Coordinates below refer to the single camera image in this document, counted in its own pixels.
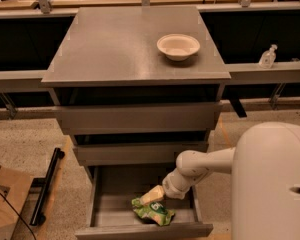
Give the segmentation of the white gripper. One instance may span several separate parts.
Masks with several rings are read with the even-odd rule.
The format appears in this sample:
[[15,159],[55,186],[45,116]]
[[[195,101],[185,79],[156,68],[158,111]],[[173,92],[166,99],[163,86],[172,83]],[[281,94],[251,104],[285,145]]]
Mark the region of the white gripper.
[[142,205],[147,205],[151,202],[160,201],[166,195],[172,199],[184,199],[186,193],[190,190],[188,179],[183,176],[178,170],[170,172],[162,181],[162,186],[157,185],[144,194],[140,198]]

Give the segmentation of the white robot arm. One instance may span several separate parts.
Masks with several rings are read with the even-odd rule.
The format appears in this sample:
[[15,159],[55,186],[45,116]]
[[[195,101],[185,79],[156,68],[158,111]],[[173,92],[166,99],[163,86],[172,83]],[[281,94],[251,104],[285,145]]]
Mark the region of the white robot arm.
[[183,151],[141,202],[182,199],[214,172],[231,175],[231,240],[300,240],[300,126],[261,123],[234,148]]

